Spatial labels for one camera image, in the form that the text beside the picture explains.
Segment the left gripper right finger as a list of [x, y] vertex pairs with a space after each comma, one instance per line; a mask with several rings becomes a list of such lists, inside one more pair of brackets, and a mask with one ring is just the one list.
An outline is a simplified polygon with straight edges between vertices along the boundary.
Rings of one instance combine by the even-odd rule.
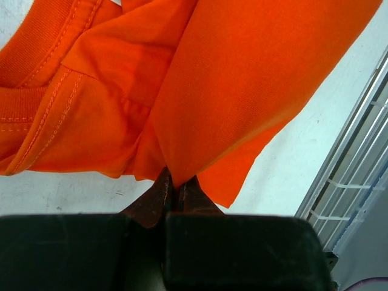
[[201, 215], [224, 214], [202, 190], [197, 176], [179, 188], [177, 210]]

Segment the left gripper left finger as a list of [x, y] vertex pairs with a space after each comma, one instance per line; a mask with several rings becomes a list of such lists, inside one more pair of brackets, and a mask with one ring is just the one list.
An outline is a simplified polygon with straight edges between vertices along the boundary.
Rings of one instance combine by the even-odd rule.
[[151, 187], [121, 211], [143, 228], [154, 228], [171, 206], [174, 194], [172, 177], [167, 167], [161, 170]]

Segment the orange t shirt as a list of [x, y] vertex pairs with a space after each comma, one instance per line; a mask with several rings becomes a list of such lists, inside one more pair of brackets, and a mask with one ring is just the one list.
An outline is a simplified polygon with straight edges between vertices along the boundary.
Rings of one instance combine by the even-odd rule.
[[35, 1], [1, 50], [1, 174], [89, 172], [232, 205], [380, 1]]

